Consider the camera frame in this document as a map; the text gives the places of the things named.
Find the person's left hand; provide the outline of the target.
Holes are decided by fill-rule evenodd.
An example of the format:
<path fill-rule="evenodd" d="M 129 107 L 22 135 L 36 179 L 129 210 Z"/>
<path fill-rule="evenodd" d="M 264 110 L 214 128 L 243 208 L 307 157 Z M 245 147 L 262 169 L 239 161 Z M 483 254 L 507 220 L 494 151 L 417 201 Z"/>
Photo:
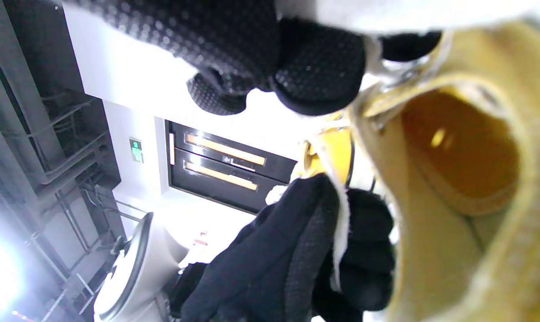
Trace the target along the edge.
<path fill-rule="evenodd" d="M 382 198 L 350 189 L 340 291 L 330 285 L 339 197 L 325 174 L 297 179 L 217 255 L 181 308 L 182 322 L 361 322 L 392 295 L 393 218 Z"/>

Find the person's right hand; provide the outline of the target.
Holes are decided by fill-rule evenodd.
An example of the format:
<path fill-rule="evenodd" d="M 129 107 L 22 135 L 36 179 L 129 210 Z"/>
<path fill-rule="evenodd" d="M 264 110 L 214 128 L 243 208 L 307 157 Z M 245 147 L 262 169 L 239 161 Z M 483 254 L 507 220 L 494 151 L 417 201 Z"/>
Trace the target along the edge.
<path fill-rule="evenodd" d="M 186 85 L 215 115 L 247 108 L 255 89 L 289 110 L 321 116 L 358 96 L 367 59 L 412 64 L 429 57 L 443 33 L 371 33 L 363 0 L 65 0 L 115 30 L 168 51 L 196 69 Z"/>

